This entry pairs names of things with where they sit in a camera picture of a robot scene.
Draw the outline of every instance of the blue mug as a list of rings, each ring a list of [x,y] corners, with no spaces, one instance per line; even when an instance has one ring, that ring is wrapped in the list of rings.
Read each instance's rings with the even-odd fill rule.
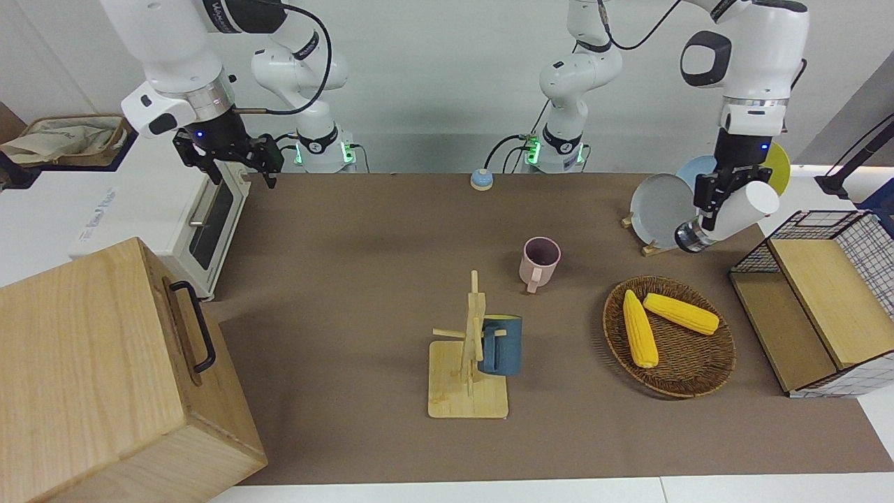
[[[505,330],[506,335],[497,335]],[[495,376],[514,376],[521,371],[521,318],[509,314],[487,314],[481,341],[484,360],[478,370]]]

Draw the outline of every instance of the mug handle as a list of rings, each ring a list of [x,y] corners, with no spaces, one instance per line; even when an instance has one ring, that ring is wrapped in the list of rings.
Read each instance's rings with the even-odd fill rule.
[[[543,275],[543,269],[534,268],[534,273],[531,274],[531,279],[527,282],[527,292],[529,294],[535,294],[537,292],[538,283],[540,283],[540,278],[543,277]]]

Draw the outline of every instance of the light blue plate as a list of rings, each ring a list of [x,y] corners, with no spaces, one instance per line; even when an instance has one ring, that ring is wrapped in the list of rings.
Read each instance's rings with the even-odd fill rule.
[[[689,188],[694,192],[696,190],[696,176],[707,175],[717,167],[717,161],[714,156],[701,156],[687,162],[677,171],[677,177],[686,182]]]

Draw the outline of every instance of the yellow plate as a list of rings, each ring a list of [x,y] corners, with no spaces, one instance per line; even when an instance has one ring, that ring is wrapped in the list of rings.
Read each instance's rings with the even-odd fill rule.
[[[770,152],[767,153],[767,160],[761,166],[766,166],[773,170],[769,184],[777,194],[782,195],[786,187],[789,186],[789,179],[791,178],[789,154],[785,152],[785,149],[779,143],[774,141],[770,145]]]

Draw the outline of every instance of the wooden stand base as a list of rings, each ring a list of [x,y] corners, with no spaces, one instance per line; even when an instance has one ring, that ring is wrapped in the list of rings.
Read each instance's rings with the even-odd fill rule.
[[[442,418],[505,419],[509,415],[506,378],[472,369],[472,389],[461,372],[461,341],[434,341],[428,347],[428,415]]]

